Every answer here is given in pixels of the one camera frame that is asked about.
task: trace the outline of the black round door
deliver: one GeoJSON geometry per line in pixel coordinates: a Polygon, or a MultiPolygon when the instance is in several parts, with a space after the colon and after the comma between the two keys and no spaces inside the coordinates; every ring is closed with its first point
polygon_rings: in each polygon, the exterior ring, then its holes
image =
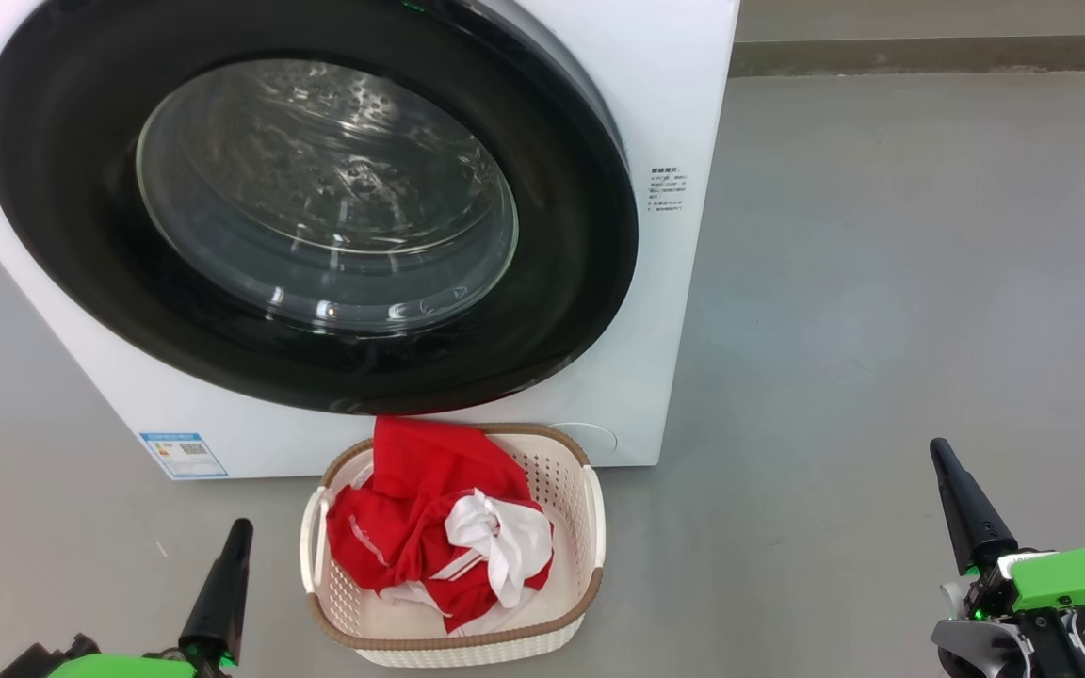
{"type": "Polygon", "coordinates": [[[463,3],[52,0],[0,57],[0,203],[87,312],[294,407],[526,389],[624,299],[624,158],[463,3]]]}

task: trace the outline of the glass window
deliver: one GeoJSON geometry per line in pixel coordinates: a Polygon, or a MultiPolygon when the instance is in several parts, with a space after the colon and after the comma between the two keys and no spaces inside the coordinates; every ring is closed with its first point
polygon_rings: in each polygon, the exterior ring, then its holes
{"type": "Polygon", "coordinates": [[[460,121],[319,61],[245,61],[169,94],[137,154],[177,253],[218,286],[321,332],[399,332],[495,286],[518,215],[460,121]]]}

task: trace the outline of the beige wall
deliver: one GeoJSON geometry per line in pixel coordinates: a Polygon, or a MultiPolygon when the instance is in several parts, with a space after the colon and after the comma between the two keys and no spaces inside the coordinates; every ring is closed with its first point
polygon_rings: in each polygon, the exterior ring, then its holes
{"type": "Polygon", "coordinates": [[[742,0],[736,39],[1085,34],[1085,0],[742,0]]]}

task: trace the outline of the white basket handle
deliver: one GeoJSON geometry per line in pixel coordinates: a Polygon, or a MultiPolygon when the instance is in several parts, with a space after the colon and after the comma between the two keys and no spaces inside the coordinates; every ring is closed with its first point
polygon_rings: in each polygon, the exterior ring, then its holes
{"type": "Polygon", "coordinates": [[[597,472],[591,466],[585,466],[585,485],[589,486],[591,511],[597,524],[597,558],[593,567],[605,565],[605,498],[602,497],[602,484],[597,479],[597,472]]]}
{"type": "Polygon", "coordinates": [[[324,516],[329,512],[327,490],[328,488],[320,486],[309,498],[309,504],[304,507],[304,521],[301,523],[301,580],[306,593],[318,591],[320,575],[324,571],[324,516]],[[314,541],[316,541],[316,549],[312,548],[314,541]]]}

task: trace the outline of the white washing machine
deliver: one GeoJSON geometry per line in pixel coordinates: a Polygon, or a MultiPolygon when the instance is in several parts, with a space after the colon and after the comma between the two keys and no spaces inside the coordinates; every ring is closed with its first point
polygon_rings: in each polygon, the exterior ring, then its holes
{"type": "Polygon", "coordinates": [[[0,261],[171,477],[381,413],[653,464],[737,11],[0,0],[0,261]]]}

